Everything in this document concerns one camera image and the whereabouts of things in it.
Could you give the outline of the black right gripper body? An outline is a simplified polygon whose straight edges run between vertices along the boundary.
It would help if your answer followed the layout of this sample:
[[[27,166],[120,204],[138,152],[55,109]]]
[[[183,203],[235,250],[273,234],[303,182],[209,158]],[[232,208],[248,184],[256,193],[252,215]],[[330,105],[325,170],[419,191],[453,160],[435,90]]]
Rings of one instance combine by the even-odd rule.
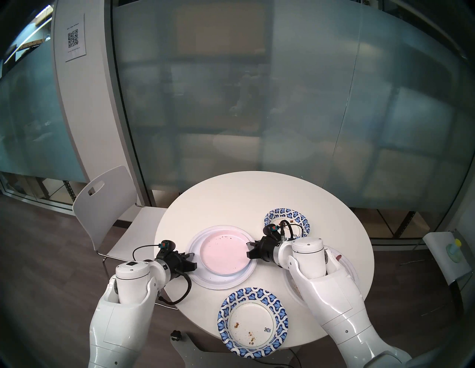
[[[283,230],[279,225],[267,225],[263,228],[264,236],[261,238],[261,258],[266,262],[280,265],[279,250],[283,243]]]

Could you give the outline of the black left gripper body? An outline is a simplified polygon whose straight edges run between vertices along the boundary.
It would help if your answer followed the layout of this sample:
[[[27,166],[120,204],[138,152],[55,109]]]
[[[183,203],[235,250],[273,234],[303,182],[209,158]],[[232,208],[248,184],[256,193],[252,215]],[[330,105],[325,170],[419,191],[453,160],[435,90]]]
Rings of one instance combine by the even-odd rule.
[[[156,260],[162,260],[167,264],[171,277],[179,277],[180,274],[177,270],[183,271],[182,262],[185,253],[176,251],[176,244],[171,240],[163,240],[158,246],[160,250],[156,254]]]

